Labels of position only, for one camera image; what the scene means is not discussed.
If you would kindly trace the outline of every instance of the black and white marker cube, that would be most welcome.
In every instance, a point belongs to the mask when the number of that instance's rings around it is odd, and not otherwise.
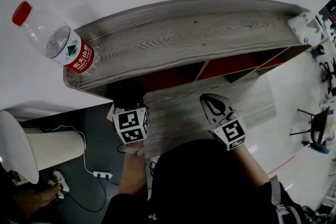
[[[229,151],[244,143],[247,129],[243,119],[237,118],[214,129],[213,132],[224,142],[226,150]]]
[[[113,114],[115,129],[124,144],[147,138],[149,119],[146,108]]]

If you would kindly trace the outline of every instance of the white sneaker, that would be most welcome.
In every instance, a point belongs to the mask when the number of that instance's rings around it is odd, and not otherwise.
[[[56,185],[56,183],[52,180],[48,180],[48,184],[51,185],[52,187],[54,187]],[[64,199],[64,194],[61,191],[58,191],[57,192],[57,198]]]
[[[54,179],[56,183],[60,184],[63,187],[62,189],[63,191],[67,193],[70,191],[70,188],[60,171],[54,171]]]

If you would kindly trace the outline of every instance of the red stripe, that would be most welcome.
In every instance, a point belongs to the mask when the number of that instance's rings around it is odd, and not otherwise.
[[[277,169],[283,167],[286,163],[288,163],[289,161],[291,161],[292,159],[294,159],[295,156],[293,156],[292,158],[288,159],[287,161],[285,161],[283,164],[281,164],[279,167],[275,168],[272,172],[269,172],[267,175],[275,172]]]

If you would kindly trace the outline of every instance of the wooden shelf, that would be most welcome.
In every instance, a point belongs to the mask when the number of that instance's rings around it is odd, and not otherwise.
[[[91,76],[66,70],[64,81],[87,91],[164,69],[249,53],[261,56],[260,66],[277,50],[298,45],[286,22],[300,12],[300,7],[266,0],[176,0],[126,10],[76,29],[89,45],[99,46],[101,62]]]
[[[252,52],[253,58],[255,58],[258,66],[262,66],[270,60],[278,57],[281,53],[283,53],[287,48],[279,48],[279,49],[271,49],[271,50],[263,50]]]
[[[146,92],[166,89],[193,82],[204,62],[161,70],[138,77]]]
[[[275,69],[276,67],[278,67],[279,65],[277,66],[272,66],[272,67],[265,67],[265,68],[260,68],[260,69],[257,69],[256,72],[259,74],[259,76],[271,71],[272,69]]]
[[[273,66],[279,66],[284,63],[284,60],[281,58],[281,56],[277,56],[273,58],[272,60],[268,61],[258,69],[263,69],[263,68],[268,68],[268,67],[273,67]]]
[[[259,65],[251,54],[234,55],[211,60],[198,80],[231,74],[247,69],[257,68]]]
[[[255,68],[251,68],[251,69],[247,69],[247,70],[244,70],[244,71],[228,74],[228,75],[225,75],[225,78],[227,79],[228,82],[233,83],[233,82],[241,79],[242,77],[246,76],[247,74],[253,72],[254,69]]]
[[[280,56],[284,62],[287,62],[309,48],[311,48],[310,45],[298,45],[288,47],[288,49],[286,49]]]

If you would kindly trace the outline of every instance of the person's hand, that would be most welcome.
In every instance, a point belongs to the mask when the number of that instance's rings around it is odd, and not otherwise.
[[[127,146],[132,147],[132,148],[142,148],[143,147],[143,140],[142,141],[136,141],[133,143],[127,144]]]

